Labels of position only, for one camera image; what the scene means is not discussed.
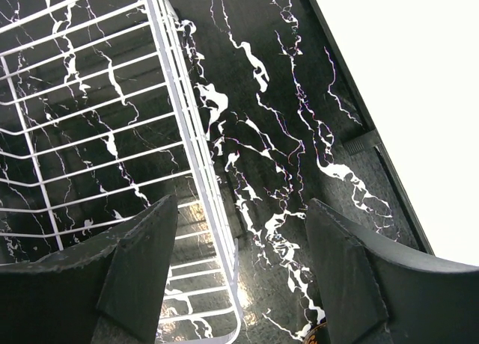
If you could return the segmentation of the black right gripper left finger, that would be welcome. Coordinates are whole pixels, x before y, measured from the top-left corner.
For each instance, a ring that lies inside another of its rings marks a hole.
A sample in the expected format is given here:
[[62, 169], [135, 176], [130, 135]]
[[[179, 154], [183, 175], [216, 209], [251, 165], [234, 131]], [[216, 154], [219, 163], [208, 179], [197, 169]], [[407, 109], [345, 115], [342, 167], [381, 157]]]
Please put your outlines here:
[[34, 262], [1, 267], [3, 343], [153, 343], [177, 232], [167, 195]]

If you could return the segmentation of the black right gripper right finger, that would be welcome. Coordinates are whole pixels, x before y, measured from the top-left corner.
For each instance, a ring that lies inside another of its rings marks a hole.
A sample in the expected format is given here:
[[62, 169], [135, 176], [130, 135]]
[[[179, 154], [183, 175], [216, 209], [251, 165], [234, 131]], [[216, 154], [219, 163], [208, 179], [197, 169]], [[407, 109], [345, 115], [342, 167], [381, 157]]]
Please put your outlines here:
[[317, 199], [305, 227], [331, 343], [478, 342], [478, 267], [402, 245]]

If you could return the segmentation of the red and black mug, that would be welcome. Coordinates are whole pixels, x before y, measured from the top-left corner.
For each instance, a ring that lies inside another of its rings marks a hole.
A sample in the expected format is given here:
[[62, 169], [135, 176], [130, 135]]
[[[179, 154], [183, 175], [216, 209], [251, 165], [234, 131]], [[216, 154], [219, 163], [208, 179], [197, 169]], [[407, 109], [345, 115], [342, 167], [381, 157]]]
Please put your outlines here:
[[302, 344], [330, 344], [327, 322], [321, 322], [310, 329]]

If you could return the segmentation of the white wire dish rack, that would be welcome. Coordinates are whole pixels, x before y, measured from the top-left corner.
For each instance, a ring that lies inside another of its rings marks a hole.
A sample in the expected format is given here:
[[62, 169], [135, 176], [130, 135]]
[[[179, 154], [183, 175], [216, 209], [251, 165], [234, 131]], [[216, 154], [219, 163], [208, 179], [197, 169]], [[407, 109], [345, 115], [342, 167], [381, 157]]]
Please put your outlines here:
[[174, 195], [153, 343], [232, 343], [237, 241], [178, 25], [169, 0], [1, 0], [1, 267]]

